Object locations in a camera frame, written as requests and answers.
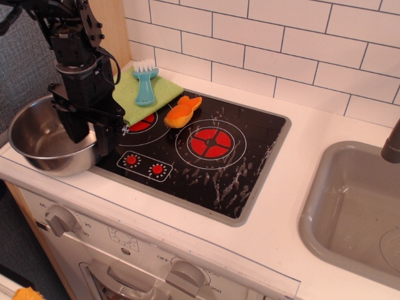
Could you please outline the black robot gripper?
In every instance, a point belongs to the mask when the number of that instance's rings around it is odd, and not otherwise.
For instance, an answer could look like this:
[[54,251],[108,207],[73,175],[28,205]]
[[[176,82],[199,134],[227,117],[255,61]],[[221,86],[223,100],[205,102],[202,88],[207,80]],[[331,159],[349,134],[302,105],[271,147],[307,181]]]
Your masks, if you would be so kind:
[[74,143],[89,134],[94,124],[100,156],[107,156],[123,136],[124,109],[114,100],[116,82],[110,62],[65,66],[57,63],[61,84],[49,86],[56,103],[57,115]]

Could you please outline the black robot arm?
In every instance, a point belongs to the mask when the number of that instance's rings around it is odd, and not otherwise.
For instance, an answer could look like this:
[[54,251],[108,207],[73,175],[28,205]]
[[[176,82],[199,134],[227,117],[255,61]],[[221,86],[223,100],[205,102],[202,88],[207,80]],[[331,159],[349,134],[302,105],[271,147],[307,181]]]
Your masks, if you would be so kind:
[[26,11],[41,28],[56,57],[61,84],[50,84],[53,106],[67,135],[82,141],[94,126],[99,154],[107,156],[125,130],[125,110],[114,100],[120,75],[113,76],[114,56],[100,46],[103,25],[88,1],[1,1],[12,11],[1,21],[1,34]]

